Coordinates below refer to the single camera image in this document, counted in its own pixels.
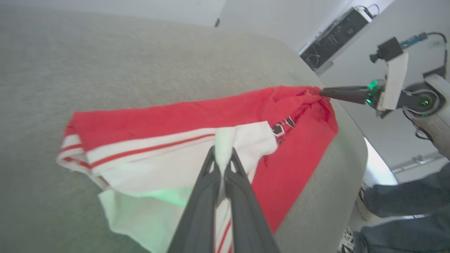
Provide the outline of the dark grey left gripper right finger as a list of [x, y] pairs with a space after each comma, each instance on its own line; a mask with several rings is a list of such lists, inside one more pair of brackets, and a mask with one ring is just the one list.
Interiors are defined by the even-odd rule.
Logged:
[[233, 252], [280, 253], [235, 148], [224, 172], [224, 183], [231, 205]]

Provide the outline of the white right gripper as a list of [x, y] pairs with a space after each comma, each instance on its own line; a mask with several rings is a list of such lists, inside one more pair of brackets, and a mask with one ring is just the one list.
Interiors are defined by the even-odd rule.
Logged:
[[416, 82], [404, 87], [409, 54], [404, 52], [387, 61], [387, 77], [366, 86], [327, 87], [319, 95], [357, 104], [366, 102], [384, 118], [392, 111], [402, 109], [418, 117], [426, 117], [438, 110], [438, 92], [429, 83]]

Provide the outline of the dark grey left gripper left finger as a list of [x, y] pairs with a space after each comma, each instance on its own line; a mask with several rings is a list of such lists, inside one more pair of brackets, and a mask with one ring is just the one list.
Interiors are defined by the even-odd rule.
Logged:
[[215, 220], [221, 174], [212, 146], [201, 167], [167, 253], [215, 253]]

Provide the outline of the red and white shirt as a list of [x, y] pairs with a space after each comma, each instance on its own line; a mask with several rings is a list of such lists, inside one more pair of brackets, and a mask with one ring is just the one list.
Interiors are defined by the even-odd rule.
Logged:
[[237, 96], [76, 112], [59, 165], [86, 174], [110, 229], [167, 253], [218, 128], [230, 140], [276, 232], [339, 132], [320, 88], [277, 86]]

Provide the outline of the black equipment cabinet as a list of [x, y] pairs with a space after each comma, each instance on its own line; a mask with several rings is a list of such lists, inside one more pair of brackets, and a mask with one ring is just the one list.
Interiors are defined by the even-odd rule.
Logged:
[[376, 4], [350, 7], [307, 43], [299, 51], [299, 56], [313, 71], [319, 70], [379, 14], [380, 8]]

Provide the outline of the black and white sneaker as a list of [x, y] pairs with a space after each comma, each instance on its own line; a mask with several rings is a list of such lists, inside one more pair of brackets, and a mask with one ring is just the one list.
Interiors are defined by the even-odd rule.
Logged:
[[354, 253], [354, 233], [350, 227], [344, 229], [337, 253]]

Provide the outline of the grey-green fabric sofa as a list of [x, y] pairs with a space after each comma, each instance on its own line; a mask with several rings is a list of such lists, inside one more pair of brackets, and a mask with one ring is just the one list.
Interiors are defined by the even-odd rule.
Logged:
[[[0, 4], [0, 253], [151, 253], [113, 232], [86, 174], [57, 162], [76, 112], [325, 88], [285, 43], [220, 28]], [[320, 163], [273, 232], [281, 253], [337, 253], [366, 170], [344, 108]]]

